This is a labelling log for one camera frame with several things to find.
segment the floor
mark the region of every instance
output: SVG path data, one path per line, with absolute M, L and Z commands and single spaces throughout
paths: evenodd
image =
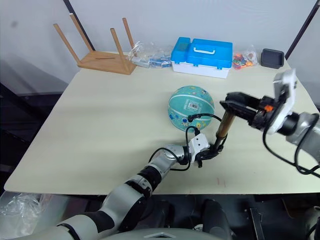
M 24 101 L 41 108 L 48 115 L 58 101 L 60 95 L 36 95 L 21 97 Z M 32 139 L 40 128 L 39 122 L 1 98 L 1 164 L 0 190 L 14 167 L 19 163 Z M 78 196 L 88 201 L 86 211 L 99 209 L 101 199 L 96 196 Z M 291 195 L 154 195 L 148 201 L 148 207 L 137 228 L 155 224 L 162 208 L 169 206 L 170 227 L 189 228 L 201 223 L 202 204 L 206 199 L 214 199 L 224 209 L 229 225 L 235 233 L 234 239 L 254 239 L 252 223 L 248 208 L 257 208 L 261 213 L 261 224 L 265 239 L 272 240 L 302 240 L 304 239 L 304 211 L 320 205 L 320 194 L 291 194 Z

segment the barcode sticker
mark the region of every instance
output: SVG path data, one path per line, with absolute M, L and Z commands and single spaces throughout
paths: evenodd
M 190 102 L 190 103 L 189 103 L 189 105 L 188 105 L 188 108 L 191 108 L 191 109 L 194 109 L 194 110 L 198 110 L 199 105 L 198 105 L 198 104 L 195 104 L 195 103 Z

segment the brass cylinder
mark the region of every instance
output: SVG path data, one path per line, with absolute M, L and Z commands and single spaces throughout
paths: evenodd
M 231 124 L 234 121 L 234 119 L 235 119 L 235 115 L 229 112 L 224 112 L 218 131 L 216 132 L 217 138 L 223 139 L 227 136 L 229 128 L 231 127 Z

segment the plastic bag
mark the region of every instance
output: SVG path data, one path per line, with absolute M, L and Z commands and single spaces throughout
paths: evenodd
M 169 68 L 173 46 L 156 46 L 153 42 L 138 41 L 129 52 L 128 59 L 144 68 Z
M 1 206 L 0 240 L 32 234 L 51 197 L 51 194 L 20 193 Z
M 253 45 L 244 51 L 233 53 L 232 65 L 235 69 L 243 69 L 257 64 L 257 52 Z

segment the table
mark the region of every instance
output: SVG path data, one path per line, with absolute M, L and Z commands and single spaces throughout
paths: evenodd
M 168 117 L 171 94 L 186 85 L 207 90 L 222 117 L 219 101 L 228 92 L 274 96 L 272 81 L 289 69 L 262 66 L 231 69 L 227 79 L 137 67 L 131 75 L 81 69 L 53 108 L 4 188 L 13 192 L 105 195 L 138 173 L 155 149 L 184 145 L 185 134 Z M 317 112 L 297 84 L 294 111 Z M 202 132 L 215 140 L 219 122 Z M 295 146 L 285 137 L 267 137 L 270 147 L 293 160 Z M 306 153 L 300 163 L 315 161 Z M 185 172 L 170 172 L 156 194 L 286 194 L 319 192 L 320 179 L 302 175 L 271 155 L 262 132 L 236 118 L 222 154 Z

